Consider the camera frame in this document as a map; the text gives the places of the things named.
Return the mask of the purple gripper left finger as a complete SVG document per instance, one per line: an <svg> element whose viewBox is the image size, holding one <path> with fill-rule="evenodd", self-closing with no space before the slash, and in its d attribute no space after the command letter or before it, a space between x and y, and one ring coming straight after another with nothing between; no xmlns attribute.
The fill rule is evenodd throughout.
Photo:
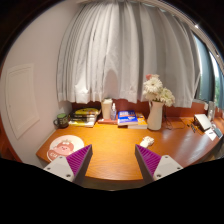
<svg viewBox="0 0 224 224"><path fill-rule="evenodd" d="M44 170L67 181L81 185L92 155L92 145L87 145L67 157L57 157Z"/></svg>

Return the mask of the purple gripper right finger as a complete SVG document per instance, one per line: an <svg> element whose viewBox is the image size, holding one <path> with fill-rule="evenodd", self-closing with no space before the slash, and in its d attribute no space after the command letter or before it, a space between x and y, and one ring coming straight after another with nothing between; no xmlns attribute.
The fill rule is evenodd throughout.
<svg viewBox="0 0 224 224"><path fill-rule="evenodd" d="M159 156L140 145L135 145L135 156L145 182L154 182L182 169L169 155Z"/></svg>

